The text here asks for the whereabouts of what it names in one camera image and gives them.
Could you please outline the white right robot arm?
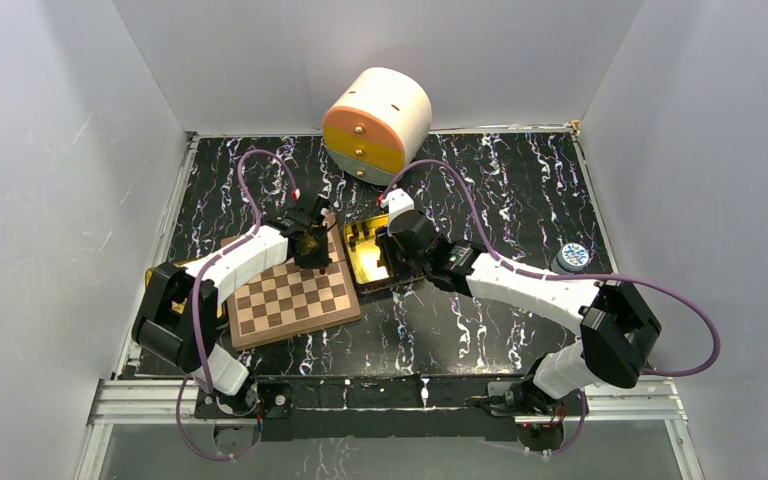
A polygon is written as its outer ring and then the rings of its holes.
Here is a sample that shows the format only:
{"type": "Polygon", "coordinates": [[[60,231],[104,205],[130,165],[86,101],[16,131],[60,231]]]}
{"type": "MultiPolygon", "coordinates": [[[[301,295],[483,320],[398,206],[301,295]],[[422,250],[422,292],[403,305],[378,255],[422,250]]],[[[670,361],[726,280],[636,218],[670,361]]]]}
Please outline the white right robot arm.
{"type": "Polygon", "coordinates": [[[627,281],[565,277],[496,258],[475,242],[449,240],[417,210],[388,215],[381,244],[442,291],[507,303],[577,335],[526,374],[518,394],[537,414],[550,413],[588,385],[635,387],[662,331],[627,281]]]}

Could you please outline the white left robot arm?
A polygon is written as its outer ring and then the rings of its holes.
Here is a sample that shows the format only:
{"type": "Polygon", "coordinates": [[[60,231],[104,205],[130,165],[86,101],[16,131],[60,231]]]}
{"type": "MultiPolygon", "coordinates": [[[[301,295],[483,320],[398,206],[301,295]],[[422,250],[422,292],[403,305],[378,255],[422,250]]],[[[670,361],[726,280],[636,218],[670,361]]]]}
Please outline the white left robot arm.
{"type": "Polygon", "coordinates": [[[231,414],[250,414],[259,391],[247,382],[248,369],[216,342],[219,308],[250,280],[287,261],[303,269],[327,267],[330,211],[324,196],[304,195],[201,259],[150,269],[132,340],[207,391],[220,392],[220,403],[231,414]]]}

